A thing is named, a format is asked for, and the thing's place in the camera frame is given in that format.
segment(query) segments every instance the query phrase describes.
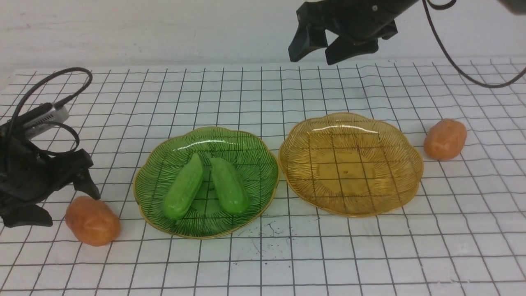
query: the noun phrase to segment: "black robotic gripper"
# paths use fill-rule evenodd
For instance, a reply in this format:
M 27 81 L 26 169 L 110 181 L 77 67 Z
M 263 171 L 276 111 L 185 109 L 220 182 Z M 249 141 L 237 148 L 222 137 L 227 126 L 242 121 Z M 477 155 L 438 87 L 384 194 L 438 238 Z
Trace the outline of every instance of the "black robotic gripper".
M 327 64 L 378 51 L 378 39 L 397 34 L 395 18 L 418 0 L 322 0 L 305 2 L 296 11 L 298 29 L 289 46 L 291 62 L 327 48 Z M 336 34 L 328 45 L 325 31 Z

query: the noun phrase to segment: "green cucumber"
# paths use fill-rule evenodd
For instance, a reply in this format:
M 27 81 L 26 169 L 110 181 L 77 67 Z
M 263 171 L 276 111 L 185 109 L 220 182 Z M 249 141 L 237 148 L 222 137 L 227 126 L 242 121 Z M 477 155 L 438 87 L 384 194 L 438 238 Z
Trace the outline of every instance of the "green cucumber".
M 163 201 L 167 218 L 179 220 L 186 215 L 203 182 L 203 164 L 197 153 L 183 166 Z
M 228 161 L 212 157 L 211 178 L 221 208 L 231 214 L 239 215 L 248 208 L 248 194 L 236 168 Z

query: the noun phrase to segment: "green plate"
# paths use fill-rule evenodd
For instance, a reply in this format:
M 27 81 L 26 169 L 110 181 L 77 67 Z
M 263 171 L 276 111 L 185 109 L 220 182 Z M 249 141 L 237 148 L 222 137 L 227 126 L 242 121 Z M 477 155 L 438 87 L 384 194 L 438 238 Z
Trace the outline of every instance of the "green plate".
M 163 199 L 179 171 L 197 153 L 205 176 L 190 210 L 181 220 L 164 217 Z M 210 157 L 232 163 L 245 186 L 250 205 L 243 215 L 224 212 L 210 179 Z M 259 217 L 274 198 L 279 182 L 276 157 L 253 134 L 222 127 L 202 127 L 157 146 L 134 179 L 139 211 L 153 227 L 186 238 L 207 239 L 222 236 Z

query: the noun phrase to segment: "grid mat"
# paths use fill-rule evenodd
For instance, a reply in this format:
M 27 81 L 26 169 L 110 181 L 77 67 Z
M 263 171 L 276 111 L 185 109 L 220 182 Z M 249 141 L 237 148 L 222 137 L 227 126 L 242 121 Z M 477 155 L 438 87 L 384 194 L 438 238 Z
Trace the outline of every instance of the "grid mat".
M 526 58 L 463 59 L 488 83 L 509 80 Z M 6 122 L 17 100 L 53 70 L 17 71 L 1 92 Z M 94 68 L 93 84 L 68 104 L 66 124 L 91 153 L 103 200 L 122 234 L 98 248 L 64 223 L 67 186 L 44 203 L 50 228 L 0 226 L 0 294 L 9 295 L 468 295 L 526 291 L 526 80 L 490 90 L 461 78 L 446 60 L 244 66 Z M 33 95 L 27 111 L 75 92 L 84 74 L 59 77 Z M 423 154 L 426 131 L 441 118 L 468 128 L 451 161 L 424 156 L 417 196 L 372 218 L 318 210 L 280 181 L 263 216 L 223 238 L 188 240 L 141 219 L 131 181 L 168 137 L 218 125 L 261 136 L 277 154 L 298 122 L 354 112 L 401 129 Z M 53 129 L 35 139 L 66 151 Z

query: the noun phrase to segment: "potato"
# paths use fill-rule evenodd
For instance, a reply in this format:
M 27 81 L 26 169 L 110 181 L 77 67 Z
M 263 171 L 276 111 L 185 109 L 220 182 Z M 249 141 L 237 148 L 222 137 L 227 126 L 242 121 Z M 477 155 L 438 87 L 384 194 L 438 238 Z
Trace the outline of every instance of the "potato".
M 464 148 L 467 136 L 464 124 L 453 119 L 443 119 L 429 130 L 424 140 L 424 151 L 435 160 L 453 159 Z
M 120 235 L 119 217 L 102 200 L 89 196 L 74 199 L 65 220 L 79 241 L 92 246 L 109 244 Z

